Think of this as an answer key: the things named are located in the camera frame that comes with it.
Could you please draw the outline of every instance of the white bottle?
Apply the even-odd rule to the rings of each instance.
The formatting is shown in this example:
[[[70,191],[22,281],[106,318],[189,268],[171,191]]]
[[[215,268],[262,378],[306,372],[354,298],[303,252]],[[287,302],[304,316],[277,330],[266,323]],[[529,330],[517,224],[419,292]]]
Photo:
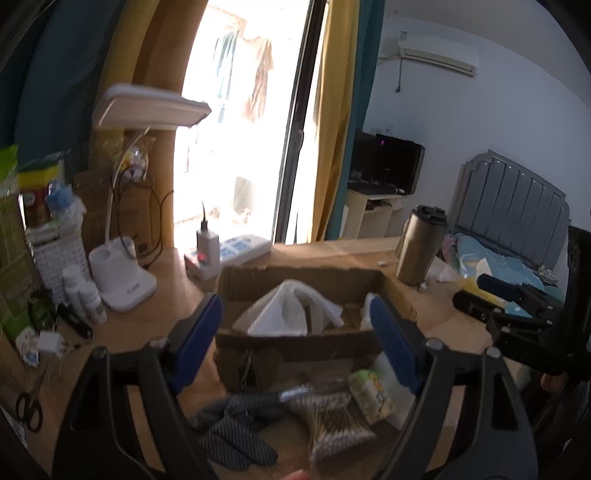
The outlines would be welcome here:
[[[78,267],[78,265],[69,265],[61,271],[61,277],[64,281],[66,299],[74,309],[76,315],[81,319],[85,319],[86,312],[82,307],[82,302],[80,302],[80,297],[78,295],[80,283],[84,281],[80,267]]]
[[[107,320],[107,311],[100,299],[99,289],[92,281],[85,281],[79,288],[80,301],[95,325],[101,325]]]

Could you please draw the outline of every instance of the gray headboard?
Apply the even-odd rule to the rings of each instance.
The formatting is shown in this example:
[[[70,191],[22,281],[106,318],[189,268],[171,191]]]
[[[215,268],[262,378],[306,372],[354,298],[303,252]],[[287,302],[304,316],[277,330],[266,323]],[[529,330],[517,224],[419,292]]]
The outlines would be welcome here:
[[[450,225],[531,268],[554,268],[570,223],[565,197],[532,171],[489,150],[462,166]]]

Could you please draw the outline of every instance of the tissue paper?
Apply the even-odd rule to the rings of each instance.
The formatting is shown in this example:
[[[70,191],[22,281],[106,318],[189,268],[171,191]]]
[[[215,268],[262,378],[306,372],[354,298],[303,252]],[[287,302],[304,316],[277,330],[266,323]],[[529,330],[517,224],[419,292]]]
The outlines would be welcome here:
[[[305,283],[285,280],[240,315],[233,328],[250,336],[304,336],[308,334],[305,307],[310,309],[312,334],[329,323],[345,324],[340,306]]]

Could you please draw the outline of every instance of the hanging clothes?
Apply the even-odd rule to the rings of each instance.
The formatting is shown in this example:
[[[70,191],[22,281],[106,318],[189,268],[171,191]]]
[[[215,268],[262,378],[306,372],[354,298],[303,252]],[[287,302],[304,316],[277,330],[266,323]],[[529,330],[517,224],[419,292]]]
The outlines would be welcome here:
[[[213,50],[213,74],[216,85],[215,94],[220,100],[228,100],[230,98],[232,69],[234,65],[237,39],[238,31],[234,29],[218,38]],[[225,110],[225,102],[222,101],[219,117],[217,119],[217,122],[220,124],[223,122]]]
[[[273,69],[271,40],[240,38],[236,43],[231,102],[242,117],[256,122],[265,113],[269,70]]]

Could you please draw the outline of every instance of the yellow curtain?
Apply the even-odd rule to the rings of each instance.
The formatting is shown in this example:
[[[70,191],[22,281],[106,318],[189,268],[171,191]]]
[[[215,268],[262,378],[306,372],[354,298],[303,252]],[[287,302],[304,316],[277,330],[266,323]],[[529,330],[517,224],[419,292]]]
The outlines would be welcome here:
[[[109,46],[95,102],[111,85],[133,81],[139,52],[159,2],[160,0],[127,0]],[[123,137],[123,134],[123,130],[93,132],[91,142],[96,145],[107,139]],[[98,158],[91,155],[90,168],[100,166]]]
[[[330,2],[317,90],[318,169],[313,241],[324,239],[339,186],[351,114],[358,24],[359,0]]]
[[[189,55],[197,34],[207,0],[163,0],[158,4],[148,31],[137,67],[134,83],[159,87],[182,93]],[[175,132],[152,132],[156,137],[150,151],[149,174],[154,178],[154,190],[162,199],[173,189]],[[173,198],[168,199],[162,212],[165,247],[174,245]],[[160,211],[150,205],[152,239],[160,234]]]

